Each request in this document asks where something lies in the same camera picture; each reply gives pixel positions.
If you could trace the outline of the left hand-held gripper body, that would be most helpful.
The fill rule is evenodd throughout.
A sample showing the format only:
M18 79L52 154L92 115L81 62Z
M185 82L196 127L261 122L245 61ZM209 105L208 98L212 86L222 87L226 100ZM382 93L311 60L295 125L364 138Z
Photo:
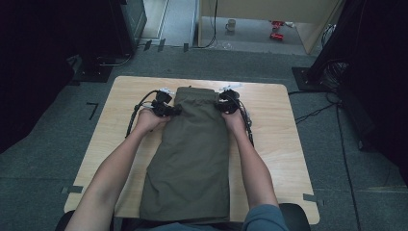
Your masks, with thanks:
M171 91L168 88L156 90L155 99L152 101L152 111L156 116L167 116L173 112L173 107L168 103L171 101Z

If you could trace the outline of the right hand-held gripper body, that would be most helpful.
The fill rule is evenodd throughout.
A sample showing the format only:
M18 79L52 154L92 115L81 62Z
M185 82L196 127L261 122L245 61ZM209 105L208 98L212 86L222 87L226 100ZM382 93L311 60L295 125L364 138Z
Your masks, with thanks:
M219 94L219 98L224 99L225 101L222 104L223 112L227 114L234 113L240 106L240 94L235 91L235 88L239 88L241 84L237 85L228 85L226 87L221 88L221 93Z

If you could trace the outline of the olive green shorts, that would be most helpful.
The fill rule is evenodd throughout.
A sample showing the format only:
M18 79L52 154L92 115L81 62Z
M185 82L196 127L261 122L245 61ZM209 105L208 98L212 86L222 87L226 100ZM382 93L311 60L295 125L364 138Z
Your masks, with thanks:
M212 223L230 217L229 135L214 90L180 87L146 170L140 217Z

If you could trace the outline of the person's right hand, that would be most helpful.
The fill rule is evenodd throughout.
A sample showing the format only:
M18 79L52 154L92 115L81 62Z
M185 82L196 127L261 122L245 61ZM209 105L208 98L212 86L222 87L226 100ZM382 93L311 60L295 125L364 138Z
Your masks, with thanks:
M234 135L245 132L245 123L239 110L236 110L232 114L222 113L221 115L226 122L227 128Z

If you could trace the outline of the person's left hand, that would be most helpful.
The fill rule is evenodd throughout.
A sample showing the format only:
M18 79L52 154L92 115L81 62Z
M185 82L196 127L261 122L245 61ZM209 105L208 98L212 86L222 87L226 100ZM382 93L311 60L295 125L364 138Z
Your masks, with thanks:
M146 135L148 132L154 130L156 127L163 123L170 121L168 116L157 116L150 109L142 109L139 111L137 123L133 130L133 133L139 135Z

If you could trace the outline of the black cabinet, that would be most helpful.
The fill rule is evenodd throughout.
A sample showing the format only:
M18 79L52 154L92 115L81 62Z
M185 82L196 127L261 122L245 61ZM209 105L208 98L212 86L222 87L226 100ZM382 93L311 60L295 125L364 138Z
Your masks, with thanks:
M147 22L143 0L109 0L121 56L133 55Z

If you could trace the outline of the beige wooden partition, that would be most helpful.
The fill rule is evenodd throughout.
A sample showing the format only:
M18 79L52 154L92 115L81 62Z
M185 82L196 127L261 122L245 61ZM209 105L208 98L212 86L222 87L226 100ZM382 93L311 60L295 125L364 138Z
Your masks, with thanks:
M345 0L197 0L198 39L203 45L203 16L293 22L304 50L311 54L326 26L341 12Z

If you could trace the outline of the person's blue grey clothing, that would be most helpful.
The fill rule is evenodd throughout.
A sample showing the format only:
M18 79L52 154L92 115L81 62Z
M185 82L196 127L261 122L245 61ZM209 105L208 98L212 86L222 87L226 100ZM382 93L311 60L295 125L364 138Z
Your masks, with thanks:
M173 222L162 225L141 225L132 231L289 231L281 210L269 204L250 209L240 222L216 224L183 224Z

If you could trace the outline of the black stand base plate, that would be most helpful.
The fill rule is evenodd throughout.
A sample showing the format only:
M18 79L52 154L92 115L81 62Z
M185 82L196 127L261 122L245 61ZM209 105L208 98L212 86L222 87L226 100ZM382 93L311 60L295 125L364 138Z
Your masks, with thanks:
M112 67L104 64L93 64L81 56L77 58L79 66L72 78L76 82L107 83L112 72Z
M301 91L324 92L327 87L320 82L313 81L309 76L309 67L293 67L293 77Z

